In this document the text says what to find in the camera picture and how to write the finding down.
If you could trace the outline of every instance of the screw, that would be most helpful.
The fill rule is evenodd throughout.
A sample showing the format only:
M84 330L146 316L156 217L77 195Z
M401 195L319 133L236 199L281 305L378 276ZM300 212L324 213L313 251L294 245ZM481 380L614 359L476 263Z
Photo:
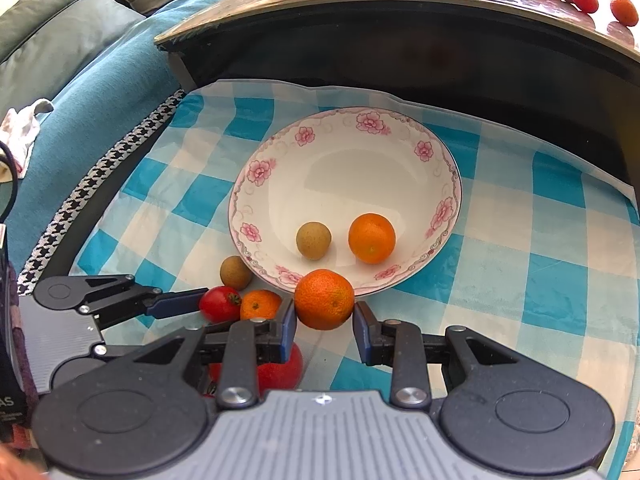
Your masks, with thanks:
M227 404L245 404L251 400L252 394L242 386L232 386L231 388L224 390L220 394L220 398Z
M409 386L396 392L396 399L403 404L420 404L427 398L427 394L420 388Z
M332 396L328 396L327 394L321 394L317 397L314 397L314 401L322 406L326 406L329 404L334 398Z

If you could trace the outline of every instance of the black and white patterned trim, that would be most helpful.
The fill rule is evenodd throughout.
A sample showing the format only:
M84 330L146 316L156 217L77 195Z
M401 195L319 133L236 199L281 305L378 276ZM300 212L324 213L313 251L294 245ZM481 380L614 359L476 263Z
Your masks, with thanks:
M73 220L82 211L89 199L94 195L100 184L113 173L120 163L133 153L160 126L167 122L175 112L176 107L184 98L185 92L178 90L167 100L151 112L138 126L119 140L71 192L63 202L53 220L47 226L44 234L38 240L31 256L24 264L24 269L18 276L18 294L29 294L42 271L56 251Z

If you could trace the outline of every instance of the kiwi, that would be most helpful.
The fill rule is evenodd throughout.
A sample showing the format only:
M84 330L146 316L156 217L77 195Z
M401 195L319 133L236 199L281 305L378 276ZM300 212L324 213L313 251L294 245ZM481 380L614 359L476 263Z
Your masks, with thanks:
M331 245L331 231L320 222L307 222L298 229L296 245L305 258L319 260Z
M229 256L220 265L220 280L235 290L243 290L249 285L254 274L240 256Z

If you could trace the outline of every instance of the cloth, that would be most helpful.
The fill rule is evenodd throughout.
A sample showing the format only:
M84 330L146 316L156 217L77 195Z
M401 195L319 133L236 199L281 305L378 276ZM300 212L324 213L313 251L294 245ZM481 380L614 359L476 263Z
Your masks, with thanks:
M228 197L260 142L318 111L371 106L403 113L450 149L463 184L446 245L420 272L367 299L378 319L425 333L462 324L599 391L616 417L601 471L617 478L638 406L640 227L632 189L584 160L495 123L377 91L226 80L188 94L171 125L88 238L75 274L136 275L163 290L220 284L236 253ZM251 287L265 285L254 279ZM199 313L141 316L105 331L142 344ZM390 387L389 369L359 362L351 323L330 332L298 324L304 389ZM444 382L430 365L434 396Z
M38 99L19 112L9 108L0 123L0 140L7 145L14 156L18 178L24 178L24 174L27 173L33 143L40 133L40 123L36 115L52 111L53 105L49 100ZM11 171L8 166L0 162L0 182L11 182L11 180Z
M178 89L154 36L218 0L174 0L129 29L53 99L31 169L6 221L11 260L24 267L74 187L116 142ZM0 195L8 190L0 190Z

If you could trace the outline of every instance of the floral bowl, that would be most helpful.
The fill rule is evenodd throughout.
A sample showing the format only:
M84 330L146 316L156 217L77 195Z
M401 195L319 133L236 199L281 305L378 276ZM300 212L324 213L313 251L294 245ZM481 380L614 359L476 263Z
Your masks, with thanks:
M315 269L331 269L356 296L394 286L423 268L447 241L462 188L447 147L402 114L340 108L309 116L267 139L242 168L229 201L229 229L244 262L284 292ZM368 265L351 253L351 223L385 216L396 247ZM332 243L322 259L304 258L296 233L322 222Z

